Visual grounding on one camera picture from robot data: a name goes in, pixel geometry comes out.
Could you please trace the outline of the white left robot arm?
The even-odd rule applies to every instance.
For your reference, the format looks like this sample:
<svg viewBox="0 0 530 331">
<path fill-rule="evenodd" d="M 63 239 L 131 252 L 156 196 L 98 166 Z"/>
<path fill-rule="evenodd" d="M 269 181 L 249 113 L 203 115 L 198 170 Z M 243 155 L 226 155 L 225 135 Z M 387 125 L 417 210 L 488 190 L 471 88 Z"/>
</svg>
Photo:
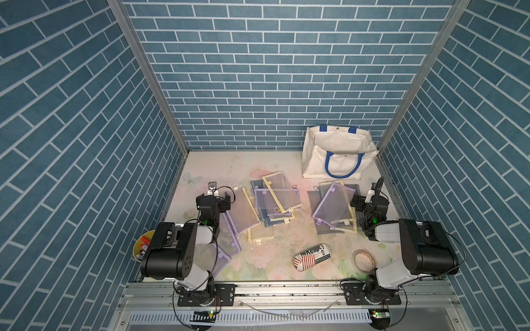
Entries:
<svg viewBox="0 0 530 331">
<path fill-rule="evenodd" d="M 229 194 L 201 194 L 196 198 L 198 217 L 183 224 L 159 223 L 142 258 L 141 274 L 156 280 L 172 279 L 179 295 L 211 299 L 215 294 L 212 270 L 193 261 L 198 245 L 216 244 L 220 216 L 230 210 Z"/>
</svg>

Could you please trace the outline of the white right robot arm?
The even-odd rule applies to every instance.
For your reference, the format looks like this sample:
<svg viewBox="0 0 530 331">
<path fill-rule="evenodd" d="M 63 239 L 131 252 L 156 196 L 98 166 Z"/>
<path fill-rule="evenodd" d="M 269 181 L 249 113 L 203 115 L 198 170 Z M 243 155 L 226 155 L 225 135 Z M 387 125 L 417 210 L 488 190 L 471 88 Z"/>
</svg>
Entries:
<svg viewBox="0 0 530 331">
<path fill-rule="evenodd" d="M 361 213 L 358 225 L 369 240 L 399 244 L 401 248 L 400 258 L 368 275 L 364 286 L 367 295 L 393 294 L 405 284 L 458 272 L 463 260 L 457 257 L 440 223 L 389 220 L 389 200 L 376 194 L 369 198 L 355 194 L 351 206 Z"/>
</svg>

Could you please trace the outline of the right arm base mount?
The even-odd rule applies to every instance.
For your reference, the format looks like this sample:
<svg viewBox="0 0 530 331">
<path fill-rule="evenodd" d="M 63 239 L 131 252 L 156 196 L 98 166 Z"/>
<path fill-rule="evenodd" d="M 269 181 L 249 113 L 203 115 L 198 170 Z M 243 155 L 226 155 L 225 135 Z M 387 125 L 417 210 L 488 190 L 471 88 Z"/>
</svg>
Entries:
<svg viewBox="0 0 530 331">
<path fill-rule="evenodd" d="M 348 306 L 399 306 L 402 304 L 398 290 L 373 287 L 360 281 L 346 281 L 339 284 Z"/>
</svg>

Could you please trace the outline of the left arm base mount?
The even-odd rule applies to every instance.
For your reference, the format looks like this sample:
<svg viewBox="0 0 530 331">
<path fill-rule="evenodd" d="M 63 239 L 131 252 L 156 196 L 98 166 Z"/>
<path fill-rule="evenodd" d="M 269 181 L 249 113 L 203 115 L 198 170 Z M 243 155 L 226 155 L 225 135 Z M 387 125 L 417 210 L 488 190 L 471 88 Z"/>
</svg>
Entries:
<svg viewBox="0 0 530 331">
<path fill-rule="evenodd" d="M 179 295 L 178 307 L 214 307 L 233 306 L 235 298 L 235 284 L 211 283 L 205 290 L 190 291 L 183 286 L 177 287 Z"/>
</svg>

